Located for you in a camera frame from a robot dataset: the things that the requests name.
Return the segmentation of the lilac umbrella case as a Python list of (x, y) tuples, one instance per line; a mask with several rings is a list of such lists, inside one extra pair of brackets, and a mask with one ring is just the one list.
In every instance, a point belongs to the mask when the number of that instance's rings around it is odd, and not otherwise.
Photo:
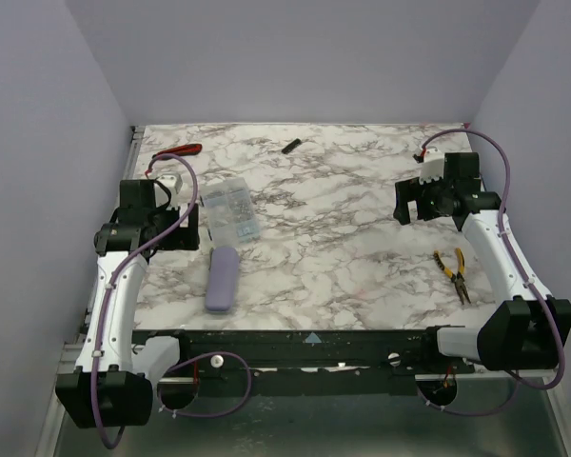
[(239, 276), (239, 254), (230, 246), (215, 248), (210, 255), (205, 309), (211, 313), (229, 312), (235, 303)]

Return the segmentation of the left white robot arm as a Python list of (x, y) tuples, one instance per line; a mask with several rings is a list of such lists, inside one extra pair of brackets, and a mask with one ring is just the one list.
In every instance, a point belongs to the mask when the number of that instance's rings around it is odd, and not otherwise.
[(180, 344), (153, 336), (132, 341), (138, 294), (158, 251), (200, 245), (199, 207), (180, 205), (181, 180), (123, 180), (119, 205), (96, 232), (97, 275), (89, 328), (70, 373), (55, 393), (79, 428), (142, 426), (148, 422), (162, 375), (180, 358)]

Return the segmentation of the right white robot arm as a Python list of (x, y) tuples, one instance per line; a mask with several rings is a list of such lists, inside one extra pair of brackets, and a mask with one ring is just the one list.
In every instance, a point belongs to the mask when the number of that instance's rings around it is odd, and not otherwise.
[(443, 153), (429, 148), (419, 176), (395, 185), (394, 218), (450, 217), (474, 249), (493, 291), (497, 309), (479, 328), (438, 326), (429, 332), (431, 351), (465, 358), (490, 370), (555, 368), (556, 344), (571, 328), (571, 303), (556, 298), (524, 258), (496, 192), (481, 188), (475, 152)]

